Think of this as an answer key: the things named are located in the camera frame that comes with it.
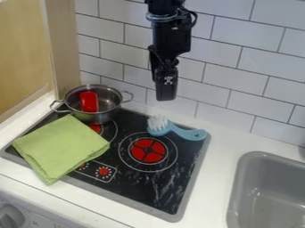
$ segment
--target green dish cloth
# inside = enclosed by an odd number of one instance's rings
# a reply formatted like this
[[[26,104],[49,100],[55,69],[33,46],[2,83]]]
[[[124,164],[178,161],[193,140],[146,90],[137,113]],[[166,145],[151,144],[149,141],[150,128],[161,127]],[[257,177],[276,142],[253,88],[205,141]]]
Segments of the green dish cloth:
[[[51,185],[109,149],[109,143],[71,115],[55,120],[12,144],[45,184]]]

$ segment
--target knob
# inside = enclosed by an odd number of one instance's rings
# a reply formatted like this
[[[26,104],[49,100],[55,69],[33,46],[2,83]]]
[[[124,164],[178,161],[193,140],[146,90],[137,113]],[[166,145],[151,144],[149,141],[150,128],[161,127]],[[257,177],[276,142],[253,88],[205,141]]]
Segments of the knob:
[[[25,217],[19,209],[5,204],[0,208],[0,228],[21,228]]]

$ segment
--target white countertop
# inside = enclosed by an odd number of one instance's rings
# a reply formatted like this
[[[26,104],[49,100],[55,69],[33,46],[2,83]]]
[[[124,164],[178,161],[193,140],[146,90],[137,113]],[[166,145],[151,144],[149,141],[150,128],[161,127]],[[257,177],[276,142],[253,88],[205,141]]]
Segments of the white countertop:
[[[0,150],[42,118],[54,99],[46,94],[0,125]],[[0,158],[0,190],[10,191],[32,203],[80,221],[86,227],[209,227],[227,228],[226,213],[238,159],[250,151],[265,151],[288,159],[304,161],[304,149],[253,134],[235,131],[211,122],[188,118],[131,102],[126,108],[148,115],[162,114],[171,121],[203,128],[211,135],[210,147],[196,180],[185,215],[168,223],[125,205],[84,191],[64,182],[45,186],[32,170]]]

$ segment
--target white tile wall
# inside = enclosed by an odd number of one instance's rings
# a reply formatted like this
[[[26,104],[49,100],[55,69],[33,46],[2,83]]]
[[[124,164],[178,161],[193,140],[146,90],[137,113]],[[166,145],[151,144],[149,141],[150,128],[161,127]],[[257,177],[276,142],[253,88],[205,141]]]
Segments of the white tile wall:
[[[252,20],[305,29],[305,3],[291,0],[256,0]]]
[[[145,19],[146,12],[145,4],[124,0],[100,0],[100,16],[105,19],[151,27],[151,23]]]
[[[98,0],[75,0],[75,12],[98,16]]]
[[[180,78],[178,91],[180,96],[190,98],[199,102],[207,102],[218,106],[225,107],[229,90],[216,87],[213,85],[205,85],[190,80]]]
[[[81,85],[101,84],[101,77],[84,71],[80,71],[80,82]]]
[[[107,77],[102,77],[102,84],[119,89],[121,92],[128,91],[134,95],[134,101],[145,103],[145,97],[146,97],[145,88],[136,85],[131,85],[118,80],[113,80]]]
[[[186,0],[186,7],[199,18],[192,51],[179,58],[178,97],[157,102],[144,0],[76,0],[82,83],[102,80],[136,102],[305,146],[305,2]]]
[[[284,102],[305,105],[305,84],[271,78],[265,96]]]
[[[243,131],[250,131],[254,120],[254,116],[205,103],[199,103],[196,117]]]
[[[147,104],[160,109],[171,110],[179,114],[194,116],[197,102],[181,97],[177,97],[172,102],[158,102],[156,100],[156,92],[154,90],[148,90]]]
[[[212,38],[230,44],[276,51],[284,28],[216,17]]]
[[[123,65],[113,61],[102,60],[81,54],[79,56],[80,69],[100,76],[123,79]]]
[[[305,127],[305,107],[296,106],[289,123],[296,126]]]
[[[203,82],[250,94],[262,95],[267,79],[268,77],[264,75],[207,64]]]
[[[288,28],[280,52],[305,57],[305,31]]]
[[[305,59],[244,48],[239,69],[303,82]]]
[[[121,23],[77,15],[77,30],[79,34],[112,40],[123,41],[124,28]]]
[[[239,19],[249,19],[253,0],[188,0],[186,7],[196,12],[205,12]]]
[[[252,132],[278,141],[305,146],[305,129],[301,127],[256,118]]]
[[[202,81],[203,70],[205,63],[201,61],[192,61],[188,59],[179,58],[180,64],[178,65],[179,76],[191,79],[194,81]]]
[[[124,80],[131,84],[154,89],[152,72],[147,69],[139,69],[135,67],[125,66]]]
[[[153,43],[153,31],[150,28],[125,26],[125,44],[147,48]]]
[[[240,46],[227,45],[199,38],[193,38],[192,45],[192,51],[185,53],[183,56],[228,67],[236,66],[241,52]]]
[[[97,38],[78,35],[78,51],[80,53],[86,53],[99,57],[99,48],[100,45]]]
[[[197,25],[194,27],[193,36],[201,38],[210,38],[213,28],[214,16],[198,13]]]
[[[101,40],[101,57],[140,68],[147,68],[148,51],[128,45]]]
[[[293,105],[278,102],[267,98],[232,92],[227,106],[232,110],[239,110],[264,118],[272,118],[278,121],[288,121],[293,111]]]

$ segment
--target stove design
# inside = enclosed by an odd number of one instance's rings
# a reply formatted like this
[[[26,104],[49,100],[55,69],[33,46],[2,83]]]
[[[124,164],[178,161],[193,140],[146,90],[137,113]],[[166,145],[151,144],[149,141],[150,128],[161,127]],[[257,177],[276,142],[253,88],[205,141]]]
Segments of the stove design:
[[[28,132],[62,117],[51,112]],[[111,147],[62,180],[169,222],[184,214],[209,136],[190,142],[173,133],[154,137],[146,132],[148,117],[129,110],[102,126],[90,126]],[[27,166],[11,146],[3,157]]]

